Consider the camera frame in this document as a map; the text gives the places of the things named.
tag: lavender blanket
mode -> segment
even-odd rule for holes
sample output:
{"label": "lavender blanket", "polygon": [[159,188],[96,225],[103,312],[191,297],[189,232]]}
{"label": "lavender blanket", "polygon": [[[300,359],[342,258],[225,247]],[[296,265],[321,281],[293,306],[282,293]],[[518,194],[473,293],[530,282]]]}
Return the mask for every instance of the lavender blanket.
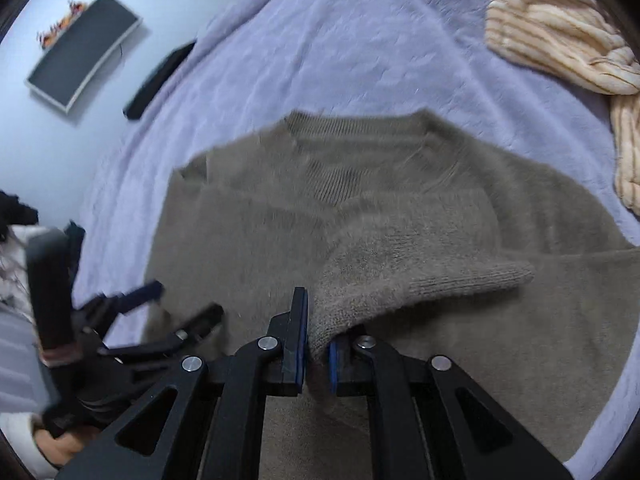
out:
{"label": "lavender blanket", "polygon": [[[74,291],[138,286],[173,168],[294,108],[340,115],[427,107],[476,137],[546,162],[599,197],[625,235],[640,224],[612,183],[614,148],[601,97],[513,66],[483,43],[489,0],[239,0],[201,33],[140,126],[98,168]],[[139,341],[142,310],[112,346]],[[589,479],[640,406],[640,342],[611,400],[568,466]]]}

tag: sleeve cuff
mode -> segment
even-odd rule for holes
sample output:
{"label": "sleeve cuff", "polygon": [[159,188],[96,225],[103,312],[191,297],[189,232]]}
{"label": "sleeve cuff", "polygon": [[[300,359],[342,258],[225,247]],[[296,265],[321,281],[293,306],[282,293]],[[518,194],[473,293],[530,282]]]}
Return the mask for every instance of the sleeve cuff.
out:
{"label": "sleeve cuff", "polygon": [[50,480],[58,470],[47,462],[33,440],[37,424],[39,419],[33,413],[0,413],[0,431],[22,464],[36,480]]}

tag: silver screw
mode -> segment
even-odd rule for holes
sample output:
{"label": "silver screw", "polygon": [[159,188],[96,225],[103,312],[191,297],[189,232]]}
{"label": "silver screw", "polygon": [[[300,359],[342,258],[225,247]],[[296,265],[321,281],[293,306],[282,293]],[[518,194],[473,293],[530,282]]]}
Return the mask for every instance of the silver screw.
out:
{"label": "silver screw", "polygon": [[194,372],[200,370],[202,366],[202,359],[196,356],[187,357],[182,361],[182,368],[187,372]]}
{"label": "silver screw", "polygon": [[431,366],[439,372],[446,372],[451,368],[451,359],[444,357],[444,355],[436,355],[436,357],[431,360]]}
{"label": "silver screw", "polygon": [[278,340],[270,335],[267,337],[261,337],[258,339],[258,346],[263,350],[273,350],[278,346]]}
{"label": "silver screw", "polygon": [[370,335],[361,335],[356,339],[356,345],[358,345],[363,350],[373,348],[376,345],[376,338]]}

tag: striped garment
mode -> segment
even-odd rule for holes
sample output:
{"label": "striped garment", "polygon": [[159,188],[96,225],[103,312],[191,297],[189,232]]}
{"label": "striped garment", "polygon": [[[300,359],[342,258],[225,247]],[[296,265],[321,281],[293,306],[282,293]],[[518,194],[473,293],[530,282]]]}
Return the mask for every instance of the striped garment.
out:
{"label": "striped garment", "polygon": [[513,63],[612,96],[615,188],[640,215],[640,65],[596,0],[491,0],[484,40]]}

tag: white wall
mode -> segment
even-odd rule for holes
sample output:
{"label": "white wall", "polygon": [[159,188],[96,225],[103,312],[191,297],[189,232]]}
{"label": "white wall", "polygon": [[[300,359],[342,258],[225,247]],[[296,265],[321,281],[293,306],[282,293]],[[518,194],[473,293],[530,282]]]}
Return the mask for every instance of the white wall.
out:
{"label": "white wall", "polygon": [[122,44],[122,60],[116,51],[65,116],[24,80],[42,55],[37,32],[66,13],[67,1],[31,0],[0,43],[0,189],[53,226],[78,219],[99,157],[135,125],[122,109],[146,76],[232,0],[120,0],[143,24]]}

